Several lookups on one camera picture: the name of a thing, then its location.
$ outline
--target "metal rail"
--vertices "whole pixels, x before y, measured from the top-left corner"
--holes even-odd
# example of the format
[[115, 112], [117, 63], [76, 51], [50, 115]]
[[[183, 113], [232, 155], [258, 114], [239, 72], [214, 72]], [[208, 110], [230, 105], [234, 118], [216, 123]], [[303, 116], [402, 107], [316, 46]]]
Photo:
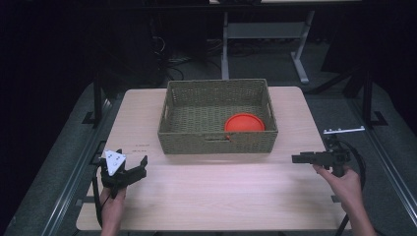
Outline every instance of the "metal rail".
[[77, 187], [80, 183], [81, 177], [86, 169], [86, 166], [89, 164], [89, 160], [95, 150], [96, 144], [99, 142], [98, 137], [100, 131], [105, 124], [105, 121], [108, 118], [108, 113], [111, 109], [112, 105], [108, 100], [104, 101], [102, 107], [102, 120], [98, 124], [98, 126], [93, 129], [89, 136], [89, 140], [87, 141], [82, 153], [80, 154], [79, 159], [77, 160], [76, 165], [74, 166], [74, 170], [71, 173], [68, 181], [62, 191], [61, 195], [58, 197], [57, 201], [55, 202], [55, 206], [51, 215], [46, 222], [45, 227], [43, 228], [41, 235], [56, 235], [57, 231], [61, 225], [62, 219], [67, 212], [68, 206], [77, 190]]
[[[361, 109], [359, 108], [359, 105], [355, 103], [353, 100], [348, 100], [348, 104], [356, 118], [362, 121]], [[365, 134], [371, 142], [371, 144], [373, 145], [375, 151], [377, 152], [378, 157], [380, 158], [380, 161], [382, 163], [382, 167], [386, 172], [389, 181], [391, 182], [400, 200], [402, 201], [402, 204], [404, 205], [405, 209], [410, 215], [411, 220], [414, 222], [414, 225], [417, 227], [416, 199], [411, 194], [405, 182], [402, 180], [401, 175], [399, 174], [394, 164], [390, 160], [388, 153], [384, 149], [384, 146], [380, 143], [375, 132], [372, 129], [366, 129]]]

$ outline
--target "red frisbee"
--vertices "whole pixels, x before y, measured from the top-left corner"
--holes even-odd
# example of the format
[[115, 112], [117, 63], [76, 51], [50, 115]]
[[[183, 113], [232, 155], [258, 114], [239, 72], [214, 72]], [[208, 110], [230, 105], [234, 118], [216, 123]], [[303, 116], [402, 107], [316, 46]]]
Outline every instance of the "red frisbee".
[[256, 115], [238, 113], [231, 116], [224, 125], [224, 131], [264, 131], [264, 122]]

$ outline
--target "wooden table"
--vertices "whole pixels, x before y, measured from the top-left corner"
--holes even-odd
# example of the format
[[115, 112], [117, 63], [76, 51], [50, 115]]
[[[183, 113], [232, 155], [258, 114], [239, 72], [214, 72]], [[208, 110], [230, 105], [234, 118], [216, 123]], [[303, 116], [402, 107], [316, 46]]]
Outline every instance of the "wooden table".
[[[331, 200], [328, 183], [310, 164], [291, 161], [291, 154], [300, 151], [325, 150], [301, 90], [269, 88], [279, 133], [272, 152], [262, 154], [163, 154], [157, 129], [165, 93], [165, 88], [127, 91], [105, 147], [121, 148], [127, 154], [127, 169], [138, 166], [144, 155], [149, 157], [148, 177], [128, 188], [122, 229], [326, 230], [339, 226], [345, 213]], [[92, 196], [92, 188], [87, 196]], [[100, 229], [93, 203], [83, 204], [77, 227]]]

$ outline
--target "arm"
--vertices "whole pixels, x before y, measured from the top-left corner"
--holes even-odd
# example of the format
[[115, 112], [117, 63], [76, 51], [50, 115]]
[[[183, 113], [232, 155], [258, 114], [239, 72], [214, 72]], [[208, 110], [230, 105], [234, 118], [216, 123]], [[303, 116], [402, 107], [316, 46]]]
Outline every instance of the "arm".
[[120, 224], [125, 207], [126, 188], [119, 190], [116, 198], [111, 199], [110, 189], [104, 188], [100, 194], [102, 205], [101, 236], [115, 236], [120, 230]]
[[365, 211], [362, 202], [362, 190], [359, 175], [350, 167], [344, 166], [344, 175], [335, 177], [319, 165], [313, 165], [314, 169], [331, 186], [334, 193], [340, 198], [341, 206], [349, 215], [355, 236], [376, 236], [374, 227]]

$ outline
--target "table leg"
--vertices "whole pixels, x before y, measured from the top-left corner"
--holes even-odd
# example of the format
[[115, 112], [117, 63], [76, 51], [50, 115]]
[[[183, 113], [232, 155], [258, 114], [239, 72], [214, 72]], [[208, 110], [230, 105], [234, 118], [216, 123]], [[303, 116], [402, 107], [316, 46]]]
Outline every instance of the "table leg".
[[227, 12], [223, 23], [223, 54], [221, 55], [221, 79], [229, 80], [229, 62], [227, 61]]
[[295, 69], [297, 70], [298, 77], [302, 84], [307, 84], [309, 79], [307, 78], [306, 71], [304, 70], [303, 64], [301, 63], [301, 53], [303, 52], [304, 45], [306, 44], [307, 36], [309, 35], [309, 30], [314, 18], [315, 11], [310, 11], [306, 23], [303, 27], [302, 35], [300, 37], [300, 45], [298, 46], [297, 51], [291, 52], [291, 58], [294, 62]]

